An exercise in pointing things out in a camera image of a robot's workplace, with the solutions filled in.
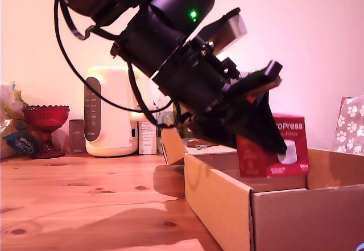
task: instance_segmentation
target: red glass bowl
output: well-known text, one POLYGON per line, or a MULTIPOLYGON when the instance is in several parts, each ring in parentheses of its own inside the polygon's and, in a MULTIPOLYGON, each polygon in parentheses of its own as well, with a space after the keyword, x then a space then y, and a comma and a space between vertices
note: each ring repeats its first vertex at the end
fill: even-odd
POLYGON ((26 121, 43 133, 43 147, 31 154, 35 159, 47 159, 64 156, 52 143, 52 133, 62 127, 69 113, 69 106, 25 106, 23 113, 26 121))

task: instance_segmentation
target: black cable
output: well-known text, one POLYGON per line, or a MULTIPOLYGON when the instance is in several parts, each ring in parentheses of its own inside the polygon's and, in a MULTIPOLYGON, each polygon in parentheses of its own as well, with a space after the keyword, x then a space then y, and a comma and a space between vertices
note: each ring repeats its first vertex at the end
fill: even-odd
MULTIPOLYGON (((144 113, 143 110, 134 110, 134 109, 129 109, 123 106, 119 106, 118 104, 115 104, 113 102, 111 102, 110 100, 104 98, 101 94, 99 94, 94 88, 92 88, 92 86, 86 81, 84 80, 84 78, 79 74, 79 72, 75 69, 75 67, 73 66, 71 60, 69 59, 63 44, 62 44, 62 40, 61 40, 61 36, 60 36, 60 32, 59 32, 59 23, 58 23, 58 4, 59 4, 59 0, 55 0, 55 4, 54 4, 54 22, 55 22, 55 31, 56 31, 56 37, 57 37, 57 42, 59 45, 59 48, 61 49, 61 52, 65 58, 65 60, 67 61, 68 65, 70 66, 71 70, 73 71, 73 73, 75 73, 75 75, 82 81, 82 83, 84 83, 84 85, 89 88, 97 97, 99 97, 101 100, 103 100, 104 102, 110 104, 111 106, 114 106, 118 109, 122 109, 122 110, 126 110, 128 112, 136 112, 136 113, 144 113)), ((173 103, 173 100, 171 99, 170 102, 164 106, 161 109, 158 110, 148 110, 150 113, 158 113, 161 112, 162 110, 166 110, 169 106, 171 106, 171 104, 173 103)))
POLYGON ((68 28, 71 30, 71 32, 74 34, 74 36, 77 39, 87 40, 90 37, 91 32, 98 35, 98 36, 103 37, 104 39, 108 39, 108 40, 115 41, 118 38, 118 36, 116 36, 114 34, 111 34, 111 33, 107 32, 107 31, 99 28, 97 25, 96 26, 91 25, 90 27, 88 27, 86 29, 86 31, 85 31, 85 35, 83 36, 83 34, 81 34, 78 31, 77 27, 73 23, 71 15, 69 14, 69 11, 68 11, 67 4, 63 0, 59 0, 59 2, 60 2, 61 11, 62 11, 64 20, 66 21, 66 24, 67 24, 68 28))
POLYGON ((127 62, 127 66, 128 66, 128 75, 129 75, 129 82, 131 85, 131 89, 133 90, 134 96, 140 106, 140 108, 142 109, 144 115, 147 117, 147 119, 149 120, 149 122, 151 122, 154 126, 157 126, 161 129, 171 129, 173 127, 176 127, 179 122, 180 122, 180 118, 181 118, 181 106, 179 104, 178 101, 174 100, 173 102, 175 103, 176 109, 177 109, 177 117, 173 123, 173 125, 166 125, 166 124, 158 124, 157 120, 154 118, 153 114, 148 110, 147 105, 144 103, 143 99, 142 99, 142 95, 138 89, 137 86, 137 81, 135 80, 135 75, 134 75, 134 70, 133 70, 133 65, 131 62, 127 62))

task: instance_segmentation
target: snack bag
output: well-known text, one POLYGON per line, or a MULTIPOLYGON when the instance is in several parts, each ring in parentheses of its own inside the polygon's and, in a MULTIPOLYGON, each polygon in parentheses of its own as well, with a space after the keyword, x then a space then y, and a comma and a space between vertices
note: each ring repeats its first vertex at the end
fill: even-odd
POLYGON ((27 105, 14 85, 1 85, 0 158, 32 154, 42 145, 42 135, 25 120, 22 109, 27 105))

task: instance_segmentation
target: white kettle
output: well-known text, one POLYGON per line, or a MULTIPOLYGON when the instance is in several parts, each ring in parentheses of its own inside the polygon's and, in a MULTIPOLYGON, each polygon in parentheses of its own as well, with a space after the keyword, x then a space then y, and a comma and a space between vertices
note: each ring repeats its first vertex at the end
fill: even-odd
MULTIPOLYGON (((138 103, 129 83, 126 67, 100 66, 88 70, 86 81, 108 100, 130 109, 138 103)), ((146 105, 152 107, 150 79, 134 70, 138 88, 146 105)), ((86 150, 96 157, 117 157, 138 149, 138 121, 144 114, 127 112, 99 99, 85 87, 84 134, 86 150)))

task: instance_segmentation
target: red box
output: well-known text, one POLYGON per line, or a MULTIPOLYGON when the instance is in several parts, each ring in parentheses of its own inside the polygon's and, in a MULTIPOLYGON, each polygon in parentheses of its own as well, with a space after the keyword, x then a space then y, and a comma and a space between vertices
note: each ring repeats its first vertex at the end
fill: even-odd
POLYGON ((277 154, 245 137, 237 136, 241 177, 280 177, 309 174, 304 117, 274 114, 287 144, 284 155, 277 154))

